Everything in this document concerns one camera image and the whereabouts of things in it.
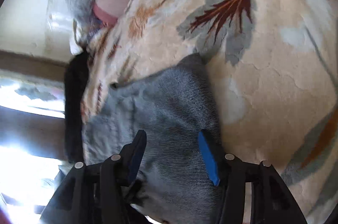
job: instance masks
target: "white wall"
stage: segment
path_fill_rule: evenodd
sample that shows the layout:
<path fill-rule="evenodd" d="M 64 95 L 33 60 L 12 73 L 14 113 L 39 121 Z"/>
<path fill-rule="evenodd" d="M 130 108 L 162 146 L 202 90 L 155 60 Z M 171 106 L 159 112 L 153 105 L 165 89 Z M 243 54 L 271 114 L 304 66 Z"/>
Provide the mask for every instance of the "white wall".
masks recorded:
<path fill-rule="evenodd" d="M 5 0 L 0 50 L 68 62 L 72 17 L 63 0 Z"/>

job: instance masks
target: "silver screw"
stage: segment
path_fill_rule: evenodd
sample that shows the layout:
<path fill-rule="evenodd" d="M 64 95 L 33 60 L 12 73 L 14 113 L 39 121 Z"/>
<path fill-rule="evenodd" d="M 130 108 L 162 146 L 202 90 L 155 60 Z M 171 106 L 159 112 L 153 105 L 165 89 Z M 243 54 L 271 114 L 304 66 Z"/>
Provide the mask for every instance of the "silver screw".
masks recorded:
<path fill-rule="evenodd" d="M 225 159 L 227 159 L 227 160 L 234 160 L 234 155 L 232 153 L 227 153 L 225 155 Z"/>
<path fill-rule="evenodd" d="M 75 164 L 75 168 L 82 168 L 83 167 L 83 162 L 77 162 Z"/>
<path fill-rule="evenodd" d="M 262 164 L 263 164 L 264 167 L 270 167 L 271 166 L 271 163 L 268 160 L 264 160 L 262 162 Z"/>
<path fill-rule="evenodd" d="M 112 161 L 118 161 L 120 160 L 121 156 L 119 154 L 114 154 L 112 155 L 112 157 L 110 158 Z"/>

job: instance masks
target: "beige blanket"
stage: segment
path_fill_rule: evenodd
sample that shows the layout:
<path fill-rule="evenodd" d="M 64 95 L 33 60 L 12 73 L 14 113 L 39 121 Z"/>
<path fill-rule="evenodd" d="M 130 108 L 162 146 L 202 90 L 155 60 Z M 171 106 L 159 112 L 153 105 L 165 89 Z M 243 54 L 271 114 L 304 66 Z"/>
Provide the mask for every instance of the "beige blanket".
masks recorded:
<path fill-rule="evenodd" d="M 109 84 L 199 52 L 225 151 L 271 161 L 308 223 L 323 223 L 338 201 L 337 14 L 337 0 L 131 0 L 90 43 L 83 121 Z"/>

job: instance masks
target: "pink trim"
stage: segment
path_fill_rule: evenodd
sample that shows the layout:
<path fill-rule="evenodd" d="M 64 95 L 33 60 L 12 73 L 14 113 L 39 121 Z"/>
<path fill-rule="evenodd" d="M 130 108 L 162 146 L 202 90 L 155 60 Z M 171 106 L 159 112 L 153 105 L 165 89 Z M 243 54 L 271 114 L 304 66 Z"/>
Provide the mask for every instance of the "pink trim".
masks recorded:
<path fill-rule="evenodd" d="M 110 26 L 114 26 L 117 22 L 118 17 L 105 12 L 95 2 L 93 3 L 93 12 L 97 18 L 103 22 L 108 23 Z"/>

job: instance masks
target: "blue gripper pad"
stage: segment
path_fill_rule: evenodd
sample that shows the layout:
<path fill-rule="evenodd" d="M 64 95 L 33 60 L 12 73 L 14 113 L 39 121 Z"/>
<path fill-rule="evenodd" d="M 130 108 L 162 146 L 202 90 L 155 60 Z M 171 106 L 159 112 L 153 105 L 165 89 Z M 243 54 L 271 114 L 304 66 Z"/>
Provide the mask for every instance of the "blue gripper pad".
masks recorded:
<path fill-rule="evenodd" d="M 198 133 L 198 146 L 202 154 L 204 164 L 206 165 L 209 179 L 214 183 L 215 186 L 218 186 L 220 178 L 218 175 L 217 163 L 202 131 Z"/>

